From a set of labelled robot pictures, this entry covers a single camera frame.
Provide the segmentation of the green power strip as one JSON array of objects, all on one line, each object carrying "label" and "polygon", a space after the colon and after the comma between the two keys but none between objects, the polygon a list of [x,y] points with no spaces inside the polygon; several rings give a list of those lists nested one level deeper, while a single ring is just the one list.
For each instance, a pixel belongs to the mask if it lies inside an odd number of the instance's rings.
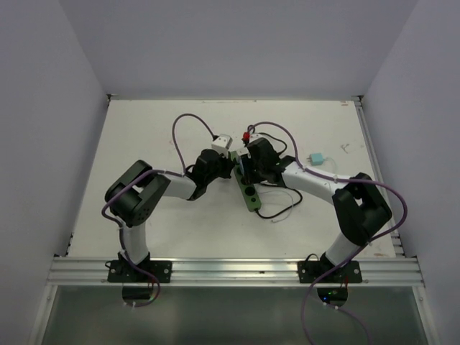
[{"label": "green power strip", "polygon": [[254,184],[249,184],[244,177],[242,160],[236,151],[230,153],[230,158],[234,163],[233,173],[241,191],[242,197],[249,212],[255,213],[262,207],[262,202],[257,194]]}]

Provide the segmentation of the teal charger plug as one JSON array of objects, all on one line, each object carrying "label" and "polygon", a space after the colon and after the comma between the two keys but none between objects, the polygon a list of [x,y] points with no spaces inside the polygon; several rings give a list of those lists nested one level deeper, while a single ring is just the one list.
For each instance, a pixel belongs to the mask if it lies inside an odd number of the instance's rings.
[{"label": "teal charger plug", "polygon": [[309,154],[308,156],[308,162],[312,166],[320,166],[324,163],[324,160],[325,159],[320,152],[314,152],[314,153]]}]

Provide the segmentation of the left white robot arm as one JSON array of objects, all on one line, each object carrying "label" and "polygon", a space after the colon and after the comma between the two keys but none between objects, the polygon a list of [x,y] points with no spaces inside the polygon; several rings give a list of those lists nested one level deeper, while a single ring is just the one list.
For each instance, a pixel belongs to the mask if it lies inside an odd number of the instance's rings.
[{"label": "left white robot arm", "polygon": [[199,199],[217,178],[229,179],[234,163],[228,150],[205,149],[190,171],[154,169],[136,161],[107,191],[101,214],[119,227],[124,274],[133,282],[145,280],[150,257],[144,223],[163,197]]}]

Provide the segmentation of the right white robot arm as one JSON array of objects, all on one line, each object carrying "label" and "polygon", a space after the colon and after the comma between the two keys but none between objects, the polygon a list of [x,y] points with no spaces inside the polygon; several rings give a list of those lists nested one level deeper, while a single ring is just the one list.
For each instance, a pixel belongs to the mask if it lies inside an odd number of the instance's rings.
[{"label": "right white robot arm", "polygon": [[390,207],[367,174],[336,177],[307,169],[295,157],[280,156],[265,138],[255,139],[238,150],[236,162],[250,184],[268,182],[301,190],[333,206],[340,233],[319,259],[320,273],[326,281],[336,282],[343,277],[343,261],[366,246],[392,218]]}]

